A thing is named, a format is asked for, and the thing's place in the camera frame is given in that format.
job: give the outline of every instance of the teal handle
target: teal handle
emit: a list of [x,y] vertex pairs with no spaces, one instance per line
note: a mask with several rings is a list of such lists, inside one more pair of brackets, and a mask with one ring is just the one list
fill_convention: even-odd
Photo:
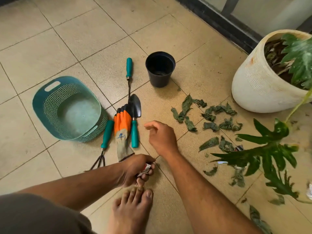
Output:
[[113,129],[114,129],[114,121],[108,120],[106,127],[105,127],[104,134],[103,134],[103,143],[101,144],[102,149],[107,148],[107,145],[108,145],[108,142],[110,141],[110,136],[112,134]]
[[138,122],[135,120],[132,121],[131,145],[132,148],[138,148]]
[[127,58],[127,78],[132,77],[132,59],[130,57]]

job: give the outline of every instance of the white planter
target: white planter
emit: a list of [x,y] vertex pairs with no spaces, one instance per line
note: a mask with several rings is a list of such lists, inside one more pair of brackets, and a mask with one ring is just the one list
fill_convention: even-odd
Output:
[[235,73],[232,82],[234,100],[244,109],[271,113],[296,106],[307,93],[281,79],[264,57],[264,45],[285,33],[308,39],[310,34],[296,30],[278,30],[265,36]]

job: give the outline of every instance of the tile floor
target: tile floor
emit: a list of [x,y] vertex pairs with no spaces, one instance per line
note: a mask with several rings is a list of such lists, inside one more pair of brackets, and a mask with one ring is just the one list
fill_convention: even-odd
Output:
[[[205,153],[218,148],[198,153],[198,146],[215,134],[209,130],[190,133],[172,117],[171,107],[181,110],[187,94],[208,105],[229,102],[238,111],[237,121],[244,123],[242,133],[256,134],[253,118],[272,127],[275,117],[283,119],[289,112],[256,114],[239,107],[231,96],[231,81],[246,54],[175,0],[20,0],[0,7],[0,30],[0,194],[81,173],[99,155],[101,137],[89,143],[59,141],[32,109],[36,91],[61,75],[79,78],[113,116],[127,102],[125,63],[127,57],[133,59],[132,91],[142,103],[138,119],[141,144],[135,152],[150,154],[160,166],[146,184],[155,193],[148,233],[192,230],[168,165],[148,143],[144,122],[155,119],[172,126],[182,154],[202,173],[213,166],[209,163],[213,156],[205,158]],[[144,66],[154,51],[169,52],[177,61],[172,80],[162,89],[150,85]],[[189,112],[197,127],[203,122],[200,113],[196,106]],[[312,122],[306,114],[312,117],[312,105],[296,112],[294,120],[300,130],[286,138],[301,145],[296,154],[298,168],[288,168],[302,199],[307,180],[312,180]],[[224,116],[219,116],[217,123]],[[219,131],[217,135],[237,144],[232,132]],[[113,139],[105,156],[107,164],[117,161]],[[291,198],[283,206],[270,204],[275,193],[265,186],[261,171],[247,177],[244,188],[228,185],[232,174],[231,167],[224,165],[216,176],[206,178],[246,215],[248,204],[240,200],[247,197],[273,233],[310,233],[309,205]],[[122,191],[112,190],[83,211],[96,232],[105,232],[111,203]]]

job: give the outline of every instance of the basket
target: basket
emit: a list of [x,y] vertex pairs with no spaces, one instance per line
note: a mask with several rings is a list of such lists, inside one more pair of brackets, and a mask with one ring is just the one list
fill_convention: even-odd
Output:
[[61,140],[90,141],[105,129],[108,120],[95,95],[71,76],[42,86],[33,98],[33,109],[45,128]]

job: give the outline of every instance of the foot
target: foot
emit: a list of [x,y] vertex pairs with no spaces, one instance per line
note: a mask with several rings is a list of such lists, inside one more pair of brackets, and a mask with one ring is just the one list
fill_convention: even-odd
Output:
[[151,190],[133,188],[114,201],[108,225],[108,234],[145,233],[147,220],[153,203]]

